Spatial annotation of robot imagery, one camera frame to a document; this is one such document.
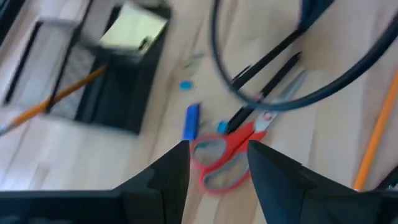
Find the red scissors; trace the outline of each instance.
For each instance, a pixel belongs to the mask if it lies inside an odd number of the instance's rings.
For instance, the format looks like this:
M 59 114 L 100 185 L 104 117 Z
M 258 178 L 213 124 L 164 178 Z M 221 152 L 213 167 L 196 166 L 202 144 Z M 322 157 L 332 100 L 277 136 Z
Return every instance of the red scissors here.
M 272 100 L 281 103 L 290 100 L 302 85 L 304 70 Z M 190 152 L 195 167 L 201 170 L 200 186 L 211 194 L 223 194 L 241 185 L 249 176 L 247 149 L 250 140 L 260 141 L 279 113 L 265 111 L 255 121 L 229 135 L 209 135 L 193 141 Z

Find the desk surface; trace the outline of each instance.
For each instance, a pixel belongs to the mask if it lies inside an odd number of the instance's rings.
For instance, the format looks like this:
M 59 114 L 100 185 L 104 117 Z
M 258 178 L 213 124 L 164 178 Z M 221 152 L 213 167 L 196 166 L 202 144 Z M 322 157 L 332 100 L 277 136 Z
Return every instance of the desk surface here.
M 111 189 L 141 171 L 181 138 L 186 107 L 203 103 L 203 119 L 228 119 L 242 103 L 217 77 L 208 45 L 211 0 L 172 0 L 174 17 L 144 120 L 142 134 L 91 127 L 38 116 L 0 139 L 0 189 Z M 20 18 L 21 29 L 0 51 L 2 96 L 38 17 L 79 20 L 87 0 L 35 0 Z M 244 90 L 258 91 L 280 66 L 303 51 L 298 67 L 311 72 L 298 95 L 306 95 L 345 72 L 370 48 L 398 8 L 395 0 L 336 0 L 316 24 Z M 297 0 L 223 0 L 220 44 L 230 74 L 256 62 L 295 27 Z M 195 88 L 178 89 L 183 61 L 195 50 L 205 56 L 192 76 Z M 352 186 L 389 82 L 397 67 L 398 43 L 348 88 L 320 103 L 283 114 L 263 142 L 306 167 Z M 285 81 L 293 77 L 292 72 Z M 18 114 L 2 108 L 0 122 Z M 373 188 L 398 164 L 398 106 L 366 184 Z M 184 223 L 265 223 L 252 183 L 222 197 L 200 192 L 192 170 Z

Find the sticky note pad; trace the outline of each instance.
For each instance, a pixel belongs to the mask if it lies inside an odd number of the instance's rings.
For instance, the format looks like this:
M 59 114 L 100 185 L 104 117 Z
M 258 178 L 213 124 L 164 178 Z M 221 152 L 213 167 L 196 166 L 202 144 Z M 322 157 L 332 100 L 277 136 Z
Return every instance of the sticky note pad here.
M 137 50 L 143 41 L 155 41 L 166 22 L 163 17 L 127 1 L 118 19 L 99 42 L 106 48 Z

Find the orange pencil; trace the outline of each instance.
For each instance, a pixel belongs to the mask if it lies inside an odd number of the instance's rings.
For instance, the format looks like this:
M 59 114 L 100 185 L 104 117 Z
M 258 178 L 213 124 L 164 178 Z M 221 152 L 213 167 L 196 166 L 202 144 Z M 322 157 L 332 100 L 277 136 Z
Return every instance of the orange pencil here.
M 391 83 L 387 97 L 384 100 L 383 107 L 380 111 L 379 118 L 377 119 L 377 123 L 373 129 L 373 133 L 369 140 L 368 148 L 366 149 L 365 156 L 363 157 L 361 167 L 359 168 L 359 172 L 354 183 L 355 190 L 361 191 L 363 189 L 366 179 L 368 178 L 372 161 L 374 159 L 374 156 L 376 155 L 377 147 L 380 143 L 386 124 L 390 117 L 391 111 L 394 107 L 394 103 L 397 98 L 397 93 L 398 93 L 398 70 L 396 71 L 395 77 Z
M 58 103 L 60 100 L 65 98 L 66 96 L 70 95 L 74 91 L 80 89 L 81 87 L 85 86 L 87 83 L 92 82 L 95 78 L 99 77 L 105 72 L 106 67 L 102 66 L 99 69 L 95 70 L 93 73 L 89 74 L 86 78 L 78 81 L 77 83 L 73 84 L 72 86 L 68 87 L 65 90 L 62 90 L 59 94 L 55 95 L 53 103 Z M 43 112 L 47 105 L 50 103 L 50 98 L 47 98 L 44 102 L 33 106 L 31 109 L 20 114 L 16 119 L 14 119 L 10 124 L 5 125 L 5 127 L 0 129 L 0 136 L 8 133 L 12 129 L 20 126 L 21 124 L 25 123 L 27 120 L 33 118 L 34 116 L 38 115 L 39 113 Z

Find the small blue object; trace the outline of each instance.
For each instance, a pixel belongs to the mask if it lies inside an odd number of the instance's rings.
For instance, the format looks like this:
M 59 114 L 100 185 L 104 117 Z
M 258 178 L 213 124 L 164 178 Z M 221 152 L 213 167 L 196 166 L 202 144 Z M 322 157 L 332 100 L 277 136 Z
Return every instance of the small blue object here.
M 224 134 L 227 125 L 228 125 L 228 122 L 227 122 L 227 121 L 220 121 L 220 122 L 218 123 L 217 133 L 218 133 L 218 134 Z
M 182 135 L 183 140 L 193 141 L 198 136 L 200 121 L 200 103 L 195 103 L 187 108 L 185 126 Z
M 192 86 L 193 84 L 191 80 L 184 80 L 180 82 L 180 90 L 184 91 L 191 90 Z

